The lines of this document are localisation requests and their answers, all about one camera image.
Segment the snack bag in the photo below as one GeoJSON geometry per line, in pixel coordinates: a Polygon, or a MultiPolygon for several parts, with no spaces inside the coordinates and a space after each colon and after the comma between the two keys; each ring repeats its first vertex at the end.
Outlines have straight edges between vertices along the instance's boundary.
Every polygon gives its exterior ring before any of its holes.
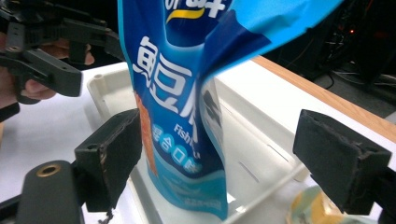
{"type": "Polygon", "coordinates": [[[227,217],[221,114],[207,81],[301,35],[340,2],[119,0],[148,174],[170,203],[227,217]]]}

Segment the blue plastic bag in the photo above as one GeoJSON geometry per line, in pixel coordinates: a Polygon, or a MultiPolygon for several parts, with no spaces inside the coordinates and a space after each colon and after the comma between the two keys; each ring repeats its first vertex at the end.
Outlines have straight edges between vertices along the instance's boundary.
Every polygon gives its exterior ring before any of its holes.
{"type": "Polygon", "coordinates": [[[215,74],[301,35],[341,0],[119,0],[148,174],[172,204],[227,217],[215,74]]]}

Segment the human hand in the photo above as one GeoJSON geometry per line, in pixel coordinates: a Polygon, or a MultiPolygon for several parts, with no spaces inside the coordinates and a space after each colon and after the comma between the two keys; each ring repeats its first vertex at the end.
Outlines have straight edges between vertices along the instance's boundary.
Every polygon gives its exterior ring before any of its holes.
{"type": "MultiPolygon", "coordinates": [[[[0,33],[0,50],[4,50],[6,46],[7,36],[0,33]]],[[[40,47],[43,51],[58,59],[67,58],[69,55],[69,41],[59,39],[55,42],[45,44],[40,47]]],[[[90,53],[91,46],[87,46],[85,64],[94,63],[94,58],[90,53]]],[[[21,95],[36,100],[49,99],[56,94],[55,91],[43,86],[42,84],[30,79],[25,84],[25,90],[21,91],[21,95]]],[[[14,76],[12,76],[5,67],[0,66],[0,108],[16,103],[16,95],[14,89],[14,76]]]]}

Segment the white plastic tray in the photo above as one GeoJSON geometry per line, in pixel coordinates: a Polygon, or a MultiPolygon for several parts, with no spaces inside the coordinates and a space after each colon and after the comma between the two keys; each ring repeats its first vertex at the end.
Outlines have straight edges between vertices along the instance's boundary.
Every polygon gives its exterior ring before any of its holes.
{"type": "MultiPolygon", "coordinates": [[[[241,219],[262,223],[260,216],[247,218],[250,211],[260,213],[263,201],[304,173],[304,166],[291,152],[294,134],[219,79],[214,81],[223,116],[229,217],[221,222],[213,215],[170,204],[149,180],[142,155],[129,185],[142,223],[239,223],[241,219]]],[[[96,75],[88,89],[103,120],[136,108],[126,64],[119,70],[96,75]]]]}

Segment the blue packaging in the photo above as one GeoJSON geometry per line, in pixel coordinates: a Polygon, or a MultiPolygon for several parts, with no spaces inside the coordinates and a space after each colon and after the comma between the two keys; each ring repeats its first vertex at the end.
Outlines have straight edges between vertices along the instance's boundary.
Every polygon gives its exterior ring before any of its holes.
{"type": "Polygon", "coordinates": [[[118,0],[148,175],[170,203],[228,214],[215,74],[301,35],[342,0],[118,0]]]}

